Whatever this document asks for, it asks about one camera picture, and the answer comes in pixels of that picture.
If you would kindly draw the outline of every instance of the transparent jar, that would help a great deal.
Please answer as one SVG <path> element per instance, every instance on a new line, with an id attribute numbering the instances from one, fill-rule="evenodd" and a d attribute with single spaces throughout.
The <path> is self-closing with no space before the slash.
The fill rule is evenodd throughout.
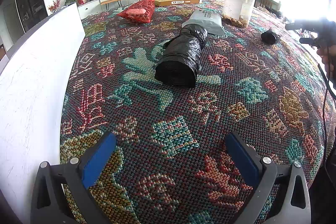
<path id="1" fill-rule="evenodd" d="M 223 21 L 239 28 L 249 25 L 255 0 L 224 0 Z"/>

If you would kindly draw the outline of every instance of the metal screw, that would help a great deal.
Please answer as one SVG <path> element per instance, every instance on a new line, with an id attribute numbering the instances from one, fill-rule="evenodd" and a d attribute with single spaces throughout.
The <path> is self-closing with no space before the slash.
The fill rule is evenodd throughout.
<path id="1" fill-rule="evenodd" d="M 40 167 L 41 168 L 46 168 L 48 163 L 46 161 L 41 162 Z"/>
<path id="2" fill-rule="evenodd" d="M 301 167 L 301 164 L 300 164 L 297 160 L 294 162 L 294 165 L 295 165 L 295 167 L 297 167 L 297 168 L 300 168 L 300 167 Z"/>
<path id="3" fill-rule="evenodd" d="M 70 160 L 71 164 L 77 164 L 79 162 L 79 159 L 77 157 L 74 157 Z"/>
<path id="4" fill-rule="evenodd" d="M 263 157 L 262 161 L 266 164 L 270 164 L 272 160 L 269 157 Z"/>

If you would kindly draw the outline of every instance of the red bag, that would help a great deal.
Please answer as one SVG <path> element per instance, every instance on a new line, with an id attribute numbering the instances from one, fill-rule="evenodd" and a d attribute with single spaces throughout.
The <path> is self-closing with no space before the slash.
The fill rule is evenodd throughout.
<path id="1" fill-rule="evenodd" d="M 131 22 L 150 23 L 154 13 L 154 0 L 142 0 L 117 14 Z"/>

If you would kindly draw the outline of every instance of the black garbage bag roll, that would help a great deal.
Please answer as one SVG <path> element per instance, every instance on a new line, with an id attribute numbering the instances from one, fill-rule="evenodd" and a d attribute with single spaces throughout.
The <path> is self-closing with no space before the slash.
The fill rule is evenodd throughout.
<path id="1" fill-rule="evenodd" d="M 180 34 L 163 45 L 155 78 L 164 84 L 193 88 L 208 32 L 198 24 L 184 26 Z"/>

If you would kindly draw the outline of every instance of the package of wipes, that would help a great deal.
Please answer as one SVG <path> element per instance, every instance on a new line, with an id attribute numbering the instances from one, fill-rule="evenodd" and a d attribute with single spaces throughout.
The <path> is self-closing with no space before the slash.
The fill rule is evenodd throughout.
<path id="1" fill-rule="evenodd" d="M 182 27 L 192 23 L 201 25 L 204 29 L 208 31 L 208 33 L 219 36 L 224 35 L 222 18 L 219 14 L 209 11 L 195 10 L 190 18 L 186 22 L 182 23 Z"/>

